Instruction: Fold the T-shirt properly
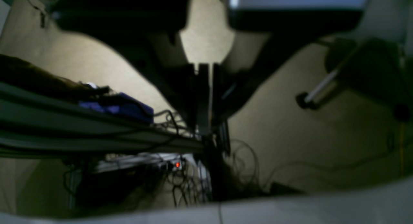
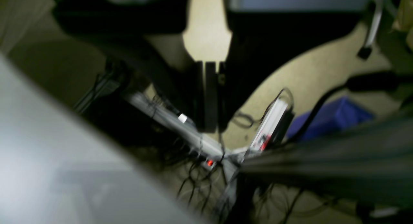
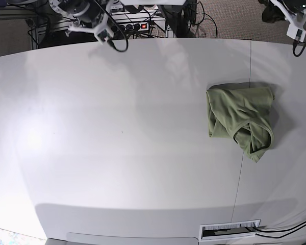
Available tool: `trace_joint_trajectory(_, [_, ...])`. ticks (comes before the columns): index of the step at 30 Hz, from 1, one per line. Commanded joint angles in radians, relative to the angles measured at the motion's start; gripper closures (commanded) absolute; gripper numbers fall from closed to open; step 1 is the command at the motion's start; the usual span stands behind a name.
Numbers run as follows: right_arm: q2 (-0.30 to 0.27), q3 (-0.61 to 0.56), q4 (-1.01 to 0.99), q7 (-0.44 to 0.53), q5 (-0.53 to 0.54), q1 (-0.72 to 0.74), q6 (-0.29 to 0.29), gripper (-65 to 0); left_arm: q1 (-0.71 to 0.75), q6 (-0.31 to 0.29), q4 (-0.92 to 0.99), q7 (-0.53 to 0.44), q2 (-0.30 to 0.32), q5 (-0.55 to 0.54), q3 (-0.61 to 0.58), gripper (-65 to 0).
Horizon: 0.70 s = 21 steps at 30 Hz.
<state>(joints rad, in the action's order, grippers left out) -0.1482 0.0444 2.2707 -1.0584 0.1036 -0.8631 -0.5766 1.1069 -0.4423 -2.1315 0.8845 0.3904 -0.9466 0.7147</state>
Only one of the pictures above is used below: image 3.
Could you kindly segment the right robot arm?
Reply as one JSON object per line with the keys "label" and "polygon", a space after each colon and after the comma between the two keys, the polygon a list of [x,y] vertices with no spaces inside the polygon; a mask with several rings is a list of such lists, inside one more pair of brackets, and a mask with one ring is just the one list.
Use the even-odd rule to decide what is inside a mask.
{"label": "right robot arm", "polygon": [[76,25],[94,27],[101,19],[103,11],[96,1],[88,0],[50,0],[50,7],[63,17],[74,19]]}

